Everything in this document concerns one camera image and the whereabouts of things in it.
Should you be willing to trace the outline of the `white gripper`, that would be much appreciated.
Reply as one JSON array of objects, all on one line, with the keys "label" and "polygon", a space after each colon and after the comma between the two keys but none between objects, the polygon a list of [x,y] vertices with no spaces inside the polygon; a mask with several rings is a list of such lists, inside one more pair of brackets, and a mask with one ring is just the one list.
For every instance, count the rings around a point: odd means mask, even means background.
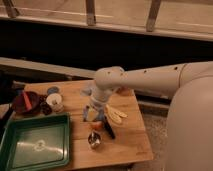
[{"label": "white gripper", "polygon": [[[104,115],[104,107],[105,104],[103,102],[97,101],[95,99],[90,99],[89,100],[89,105],[94,108],[95,110],[99,111],[98,116],[96,118],[97,121],[104,121],[105,115]],[[88,105],[85,106],[83,109],[83,121],[87,122],[87,115],[89,112],[90,107]]]}]

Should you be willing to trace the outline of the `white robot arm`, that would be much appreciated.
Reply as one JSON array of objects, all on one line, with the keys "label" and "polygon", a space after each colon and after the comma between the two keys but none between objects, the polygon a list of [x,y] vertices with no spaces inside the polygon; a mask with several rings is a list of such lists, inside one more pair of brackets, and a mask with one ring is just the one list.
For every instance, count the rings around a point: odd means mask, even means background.
[{"label": "white robot arm", "polygon": [[171,100],[164,171],[213,171],[213,61],[101,68],[83,93],[100,110],[121,87]]}]

